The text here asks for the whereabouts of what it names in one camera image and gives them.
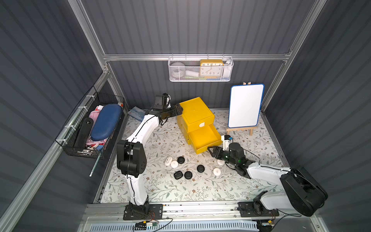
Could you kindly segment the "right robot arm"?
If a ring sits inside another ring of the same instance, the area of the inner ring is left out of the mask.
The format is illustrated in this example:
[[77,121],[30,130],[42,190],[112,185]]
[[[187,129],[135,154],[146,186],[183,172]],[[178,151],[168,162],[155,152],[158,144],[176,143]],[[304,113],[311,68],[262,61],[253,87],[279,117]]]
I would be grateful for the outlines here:
[[253,207],[261,210],[296,210],[299,214],[310,217],[321,208],[328,199],[328,194],[321,185],[304,169],[278,168],[262,165],[247,159],[246,150],[238,143],[227,147],[208,147],[210,155],[233,165],[238,175],[248,179],[260,179],[281,186],[281,192],[258,194],[253,200]]

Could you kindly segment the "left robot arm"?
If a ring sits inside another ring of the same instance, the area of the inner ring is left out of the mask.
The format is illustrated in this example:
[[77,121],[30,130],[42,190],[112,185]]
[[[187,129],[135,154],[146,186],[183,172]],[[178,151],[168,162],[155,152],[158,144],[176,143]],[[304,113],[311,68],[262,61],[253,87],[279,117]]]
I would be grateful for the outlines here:
[[143,173],[147,158],[145,144],[153,131],[169,118],[181,115],[180,104],[172,104],[167,93],[157,95],[152,108],[148,109],[138,128],[126,139],[117,143],[117,169],[126,177],[130,192],[130,203],[143,206],[148,202]]

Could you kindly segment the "yellow drawer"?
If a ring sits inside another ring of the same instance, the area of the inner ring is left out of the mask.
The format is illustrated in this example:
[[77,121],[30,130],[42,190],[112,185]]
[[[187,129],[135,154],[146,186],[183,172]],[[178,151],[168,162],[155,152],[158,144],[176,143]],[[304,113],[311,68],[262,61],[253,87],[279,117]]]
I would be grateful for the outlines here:
[[205,152],[208,147],[222,144],[221,135],[212,124],[190,132],[188,138],[196,154]]
[[209,126],[214,123],[214,119],[214,115],[209,117],[201,117],[200,119],[196,119],[194,116],[192,116],[190,119],[185,119],[186,131],[187,133],[190,133],[205,126]]

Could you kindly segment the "yellow drawer cabinet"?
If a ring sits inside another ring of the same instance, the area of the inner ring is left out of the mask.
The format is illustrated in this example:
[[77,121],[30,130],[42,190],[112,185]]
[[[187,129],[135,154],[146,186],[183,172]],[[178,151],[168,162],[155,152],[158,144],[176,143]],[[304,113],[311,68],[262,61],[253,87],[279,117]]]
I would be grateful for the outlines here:
[[190,145],[189,133],[214,123],[214,114],[200,98],[194,98],[180,103],[182,115],[177,116],[178,126]]

